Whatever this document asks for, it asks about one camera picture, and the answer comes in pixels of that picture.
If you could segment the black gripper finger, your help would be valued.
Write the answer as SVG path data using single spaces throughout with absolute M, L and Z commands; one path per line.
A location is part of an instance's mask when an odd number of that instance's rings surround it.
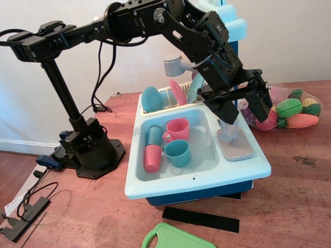
M 227 124 L 234 124 L 238 116 L 238 110 L 231 101 L 219 99 L 204 100 L 204 104 L 219 119 Z
M 251 91 L 245 96 L 250 111 L 259 122 L 264 122 L 268 116 L 273 104 L 268 92 Z

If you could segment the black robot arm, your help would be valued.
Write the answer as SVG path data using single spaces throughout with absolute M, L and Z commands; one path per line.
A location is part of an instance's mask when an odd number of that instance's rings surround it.
M 41 64 L 68 113 L 73 131 L 61 139 L 54 161 L 74 168 L 79 177 L 96 179 L 116 169 L 125 154 L 121 142 L 109 139 L 96 119 L 85 120 L 79 113 L 55 59 L 80 43 L 98 40 L 130 47 L 133 38 L 159 34 L 207 81 L 197 93 L 217 117 L 234 123 L 238 110 L 233 101 L 244 98 L 259 121 L 267 119 L 272 101 L 262 72 L 243 68 L 216 11 L 200 10 L 189 1 L 115 2 L 102 18 L 81 27 L 52 21 L 36 33 L 15 28 L 1 32 L 8 35 L 1 45 L 10 47 L 18 60 Z

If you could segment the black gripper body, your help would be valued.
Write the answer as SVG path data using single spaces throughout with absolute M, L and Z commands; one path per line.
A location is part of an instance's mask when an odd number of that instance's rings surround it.
M 249 103 L 270 103 L 267 82 L 261 69 L 244 69 L 229 44 L 207 46 L 202 57 L 192 55 L 196 69 L 207 82 L 197 90 L 205 103 L 227 103 L 246 99 Z

